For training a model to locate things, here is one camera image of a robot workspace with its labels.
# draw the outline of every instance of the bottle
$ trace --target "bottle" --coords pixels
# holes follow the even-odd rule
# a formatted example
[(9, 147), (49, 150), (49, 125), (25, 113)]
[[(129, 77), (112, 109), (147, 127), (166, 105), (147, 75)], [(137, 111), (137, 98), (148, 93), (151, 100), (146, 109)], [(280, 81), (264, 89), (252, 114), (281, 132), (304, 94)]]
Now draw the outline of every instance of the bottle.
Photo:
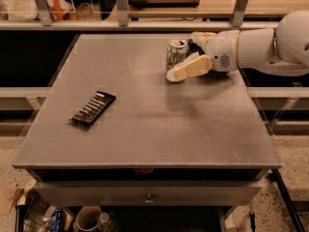
[(121, 232), (121, 228), (115, 215), (111, 212), (101, 213), (98, 218), (100, 232)]

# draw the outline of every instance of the drawer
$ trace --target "drawer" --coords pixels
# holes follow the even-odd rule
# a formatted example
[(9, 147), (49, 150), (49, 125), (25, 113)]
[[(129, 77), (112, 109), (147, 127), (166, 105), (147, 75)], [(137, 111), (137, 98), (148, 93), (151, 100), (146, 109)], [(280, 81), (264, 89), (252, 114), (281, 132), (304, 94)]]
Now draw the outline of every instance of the drawer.
[(241, 206), (258, 193), (258, 182), (38, 182), (55, 206)]

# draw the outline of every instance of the can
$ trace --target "can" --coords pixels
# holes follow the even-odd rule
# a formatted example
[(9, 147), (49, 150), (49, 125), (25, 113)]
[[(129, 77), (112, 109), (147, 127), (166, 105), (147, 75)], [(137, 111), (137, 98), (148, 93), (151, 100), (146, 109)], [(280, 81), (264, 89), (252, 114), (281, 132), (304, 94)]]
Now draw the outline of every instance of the can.
[(166, 49), (166, 72), (182, 62), (188, 53), (187, 40), (172, 40)]

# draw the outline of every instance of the black package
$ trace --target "black package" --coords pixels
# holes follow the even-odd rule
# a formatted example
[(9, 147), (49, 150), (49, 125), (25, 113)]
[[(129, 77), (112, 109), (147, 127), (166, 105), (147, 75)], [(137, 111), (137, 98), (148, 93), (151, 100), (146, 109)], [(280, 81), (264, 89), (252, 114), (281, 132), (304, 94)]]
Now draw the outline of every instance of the black package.
[(76, 124), (90, 127), (115, 99), (115, 96), (97, 91), (71, 120)]

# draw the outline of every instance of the floor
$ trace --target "floor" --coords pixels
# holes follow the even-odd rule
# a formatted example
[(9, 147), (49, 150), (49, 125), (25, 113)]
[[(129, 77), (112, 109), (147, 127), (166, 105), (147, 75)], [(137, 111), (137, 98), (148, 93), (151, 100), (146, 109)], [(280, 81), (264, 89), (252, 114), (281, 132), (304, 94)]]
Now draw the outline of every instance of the floor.
[[(23, 123), (0, 123), (0, 186), (15, 184), (21, 188), (31, 180), (23, 170), (11, 167)], [(280, 169), (283, 180), (293, 200), (309, 200), (309, 124), (282, 123), (274, 127), (273, 142), (283, 159)], [(283, 203), (278, 187), (268, 175), (263, 188), (254, 198), (256, 214), (255, 231), (295, 231), (289, 213)], [(227, 232), (252, 231), (249, 207), (238, 207), (226, 219)], [(309, 213), (299, 213), (303, 226), (309, 231)], [(15, 209), (8, 216), (0, 216), (0, 232), (13, 232)]]

